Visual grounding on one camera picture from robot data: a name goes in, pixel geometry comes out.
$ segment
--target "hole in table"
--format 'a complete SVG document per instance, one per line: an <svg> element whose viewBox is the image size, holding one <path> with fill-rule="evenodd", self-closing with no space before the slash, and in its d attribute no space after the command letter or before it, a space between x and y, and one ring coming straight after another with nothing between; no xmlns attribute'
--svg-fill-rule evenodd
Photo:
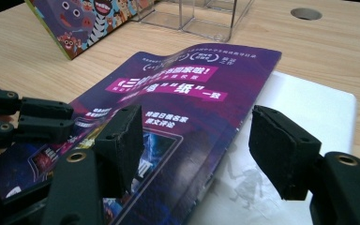
<svg viewBox="0 0 360 225"><path fill-rule="evenodd" d="M315 21L319 20L323 15L321 12L312 9L312 8L305 8L299 7L292 9L291 14L298 19L306 20L306 21Z"/></svg>

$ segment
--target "booklet cover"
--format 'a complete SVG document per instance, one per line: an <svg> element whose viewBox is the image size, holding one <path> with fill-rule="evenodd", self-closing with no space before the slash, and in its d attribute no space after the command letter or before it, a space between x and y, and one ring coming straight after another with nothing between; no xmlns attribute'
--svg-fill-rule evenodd
<svg viewBox="0 0 360 225"><path fill-rule="evenodd" d="M169 56L138 52L70 104L63 144L15 143L0 156L3 198L53 174L57 159L89 148L115 112L142 105L144 152L132 193L104 199L108 223L180 224L195 205L281 53L208 43Z"/></svg>
<svg viewBox="0 0 360 225"><path fill-rule="evenodd" d="M128 21L147 0L25 0L68 59Z"/></svg>

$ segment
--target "transparent acrylic box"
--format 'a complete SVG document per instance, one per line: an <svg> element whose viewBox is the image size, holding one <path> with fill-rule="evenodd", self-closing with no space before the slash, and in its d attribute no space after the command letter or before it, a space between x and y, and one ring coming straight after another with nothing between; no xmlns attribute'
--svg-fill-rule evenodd
<svg viewBox="0 0 360 225"><path fill-rule="evenodd" d="M233 29L248 12L253 0L148 1L134 21L158 25L220 42L230 40Z"/></svg>

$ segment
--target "table surface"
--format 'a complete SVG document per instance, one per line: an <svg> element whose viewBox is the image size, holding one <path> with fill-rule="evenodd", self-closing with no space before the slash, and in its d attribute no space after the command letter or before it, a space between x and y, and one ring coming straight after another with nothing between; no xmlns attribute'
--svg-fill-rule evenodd
<svg viewBox="0 0 360 225"><path fill-rule="evenodd" d="M316 9L322 18L297 19L291 15L294 8ZM0 88L70 102L136 52L168 55L203 42L213 41L128 22L69 61L22 4L0 13ZM358 115L353 154L360 158L360 3L255 0L229 43L281 51L276 70L354 94Z"/></svg>

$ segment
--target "purple printed paper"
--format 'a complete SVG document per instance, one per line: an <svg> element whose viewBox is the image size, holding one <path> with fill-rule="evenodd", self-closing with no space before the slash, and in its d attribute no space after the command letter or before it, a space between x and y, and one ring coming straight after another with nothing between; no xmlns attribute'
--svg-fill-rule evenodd
<svg viewBox="0 0 360 225"><path fill-rule="evenodd" d="M133 193L104 199L108 223L180 224L211 178L281 53L200 44L169 56L138 52L70 104L63 144L16 143L0 156L0 194L53 174L57 159L89 148L118 109L142 105L144 152Z"/></svg>

